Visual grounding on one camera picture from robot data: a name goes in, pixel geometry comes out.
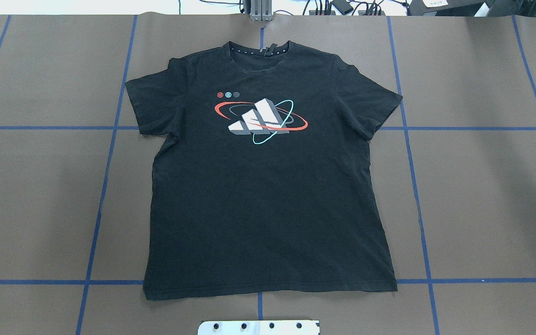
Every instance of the t-shirt hem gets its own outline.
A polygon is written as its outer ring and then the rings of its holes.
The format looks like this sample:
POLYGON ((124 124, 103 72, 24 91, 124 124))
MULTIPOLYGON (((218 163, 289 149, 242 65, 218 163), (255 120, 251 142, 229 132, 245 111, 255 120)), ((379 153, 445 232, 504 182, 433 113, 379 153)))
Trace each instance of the t-shirt hem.
POLYGON ((217 295, 242 295, 247 293, 268 291, 302 291, 302 292, 328 292, 328 291, 364 291, 364 292, 396 292, 396 281, 373 280, 354 282, 271 282, 264 284, 244 284, 220 286, 212 288, 176 288, 176 289, 148 289, 144 288, 146 299, 150 301, 164 301, 183 299, 188 297, 211 297, 217 295))

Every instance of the metal bracket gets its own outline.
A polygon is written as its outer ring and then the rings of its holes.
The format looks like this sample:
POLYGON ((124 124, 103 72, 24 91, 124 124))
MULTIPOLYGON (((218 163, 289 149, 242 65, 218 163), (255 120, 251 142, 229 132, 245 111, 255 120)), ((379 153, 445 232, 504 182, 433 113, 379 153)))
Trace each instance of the metal bracket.
POLYGON ((249 17, 252 21, 272 21, 272 0, 251 0, 249 17))

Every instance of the power adapter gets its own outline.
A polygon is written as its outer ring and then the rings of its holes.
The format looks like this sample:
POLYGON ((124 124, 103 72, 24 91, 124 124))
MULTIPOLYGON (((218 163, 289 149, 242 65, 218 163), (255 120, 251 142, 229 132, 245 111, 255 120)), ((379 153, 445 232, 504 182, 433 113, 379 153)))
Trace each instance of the power adapter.
POLYGON ((347 2, 347 0, 333 0, 332 5, 338 9, 343 15, 353 11, 353 7, 347 2))

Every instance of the graphic print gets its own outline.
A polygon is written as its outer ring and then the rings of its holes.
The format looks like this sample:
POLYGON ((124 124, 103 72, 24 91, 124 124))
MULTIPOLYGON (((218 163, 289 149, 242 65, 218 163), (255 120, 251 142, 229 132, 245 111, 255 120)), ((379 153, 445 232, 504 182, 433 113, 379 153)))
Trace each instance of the graphic print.
POLYGON ((302 131, 307 128, 307 121, 293 113, 294 103, 292 100, 283 100, 274 104, 267 98, 263 98, 258 102, 246 101, 228 101, 221 102, 214 107, 218 115, 227 120, 231 120, 225 116, 221 109, 234 116, 241 117, 242 120, 235 121, 228 126, 230 132, 235 135, 252 135, 254 144, 264 144, 276 134, 289 134, 291 131, 302 131), (280 104, 289 103, 289 110, 278 107, 280 104), (261 141, 258 141, 256 135, 267 135, 261 141))

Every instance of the white label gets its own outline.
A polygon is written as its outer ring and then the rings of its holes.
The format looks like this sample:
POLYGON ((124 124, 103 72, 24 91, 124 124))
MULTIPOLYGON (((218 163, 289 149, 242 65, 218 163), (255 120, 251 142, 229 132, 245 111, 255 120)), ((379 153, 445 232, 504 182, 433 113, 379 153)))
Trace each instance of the white label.
POLYGON ((425 4, 425 7, 428 8, 442 7, 448 5, 448 1, 446 0, 423 0, 423 3, 425 4))

